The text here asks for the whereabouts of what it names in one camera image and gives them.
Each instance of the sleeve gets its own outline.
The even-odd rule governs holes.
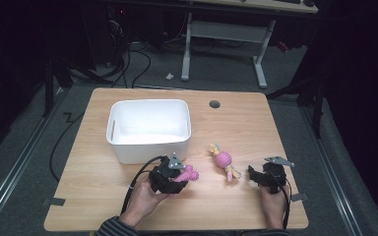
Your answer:
[[[138,236],[138,232],[114,216],[100,226],[96,236]]]
[[[268,229],[260,232],[244,234],[244,236],[290,236],[290,233],[283,229]]]

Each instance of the white plastic bin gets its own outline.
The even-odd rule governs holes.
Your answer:
[[[146,163],[174,152],[183,160],[190,136],[189,108],[179,99],[118,101],[106,129],[106,139],[123,164]]]

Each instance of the pink toy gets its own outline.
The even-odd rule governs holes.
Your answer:
[[[199,179],[199,173],[193,169],[192,165],[186,165],[185,171],[182,172],[179,176],[173,179],[174,182],[182,182],[182,181],[196,181]]]
[[[236,171],[231,165],[231,156],[226,151],[219,151],[218,145],[211,144],[210,152],[212,152],[216,158],[216,164],[218,167],[226,171],[226,180],[232,181],[232,176],[239,179],[241,173]]]

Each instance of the hand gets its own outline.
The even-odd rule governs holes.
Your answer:
[[[167,194],[156,194],[151,187],[149,176],[146,175],[134,186],[130,203],[119,220],[135,227],[143,218],[151,214],[158,204],[168,197]]]
[[[284,192],[280,190],[276,194],[270,194],[268,187],[261,186],[260,195],[262,196],[262,208],[266,215],[268,229],[283,229],[284,228],[284,211],[286,207],[286,198]],[[283,186],[287,195],[289,195],[288,187]]]

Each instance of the person's left hand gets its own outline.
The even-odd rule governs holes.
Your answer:
[[[165,200],[168,194],[156,194],[151,187],[149,175],[142,177],[134,186],[130,203],[119,220],[135,227],[143,218],[151,214],[158,204]]]

